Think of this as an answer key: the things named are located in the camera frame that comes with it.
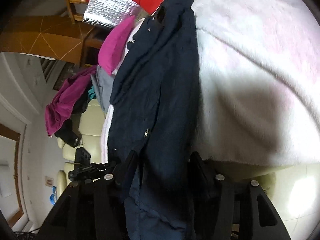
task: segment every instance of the pillow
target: pillow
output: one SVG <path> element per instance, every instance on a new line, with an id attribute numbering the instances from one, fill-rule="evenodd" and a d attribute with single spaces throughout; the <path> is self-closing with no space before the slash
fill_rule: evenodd
<path id="1" fill-rule="evenodd" d="M 121 60 L 128 36 L 133 29 L 135 16 L 124 19 L 103 42 L 99 54 L 99 65 L 111 76 Z"/>

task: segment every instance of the magenta cloth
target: magenta cloth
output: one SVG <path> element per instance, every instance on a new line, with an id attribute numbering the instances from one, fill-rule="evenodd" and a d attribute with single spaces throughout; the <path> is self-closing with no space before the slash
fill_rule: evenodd
<path id="1" fill-rule="evenodd" d="M 121 60 L 127 39 L 133 29 L 135 16 L 124 19 L 115 27 L 103 42 L 99 55 L 99 65 L 111 76 Z"/>
<path id="2" fill-rule="evenodd" d="M 48 135 L 53 135 L 61 128 L 63 122 L 70 118 L 75 102 L 91 81 L 90 75 L 96 71 L 95 65 L 64 81 L 52 102 L 45 108 L 44 119 Z"/>

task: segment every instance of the wooden door frame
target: wooden door frame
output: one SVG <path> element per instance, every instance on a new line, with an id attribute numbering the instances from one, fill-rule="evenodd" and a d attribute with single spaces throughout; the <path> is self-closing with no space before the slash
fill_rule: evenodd
<path id="1" fill-rule="evenodd" d="M 12 228 L 15 223 L 23 216 L 23 209 L 21 204 L 21 198 L 20 198 L 20 192 L 19 192 L 19 176 L 18 176 L 18 155 L 19 155 L 19 141 L 20 141 L 20 134 L 11 130 L 10 128 L 4 126 L 0 123 L 0 135 L 3 137 L 6 137 L 10 140 L 13 140 L 16 142 L 15 152 L 14 152 L 14 183 L 16 187 L 16 194 L 17 194 L 17 200 L 18 200 L 18 206 L 19 210 L 17 213 L 15 213 L 9 220 L 8 224 Z"/>

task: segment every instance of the black device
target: black device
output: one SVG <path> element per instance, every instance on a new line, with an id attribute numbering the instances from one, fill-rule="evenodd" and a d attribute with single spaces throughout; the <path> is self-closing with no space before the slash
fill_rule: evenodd
<path id="1" fill-rule="evenodd" d="M 129 239 L 123 203 L 137 166 L 134 151 L 124 163 L 96 164 L 90 163 L 84 148 L 78 148 L 75 168 L 68 175 L 72 182 L 48 214 L 36 240 Z M 188 178 L 197 240 L 290 240 L 257 182 L 231 182 L 210 168 L 197 152 L 190 156 Z M 0 215 L 0 239 L 15 239 Z M 239 225 L 238 231 L 232 230 L 233 224 Z"/>

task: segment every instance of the purple garment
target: purple garment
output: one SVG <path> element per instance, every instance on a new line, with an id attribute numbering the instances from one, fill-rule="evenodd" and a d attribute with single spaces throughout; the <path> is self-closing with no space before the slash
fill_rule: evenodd
<path id="1" fill-rule="evenodd" d="M 64 81 L 52 102 L 45 108 L 44 119 L 48 135 L 53 135 L 70 118 L 75 102 L 84 93 L 91 81 L 90 75 L 95 74 L 96 70 L 95 65 Z"/>

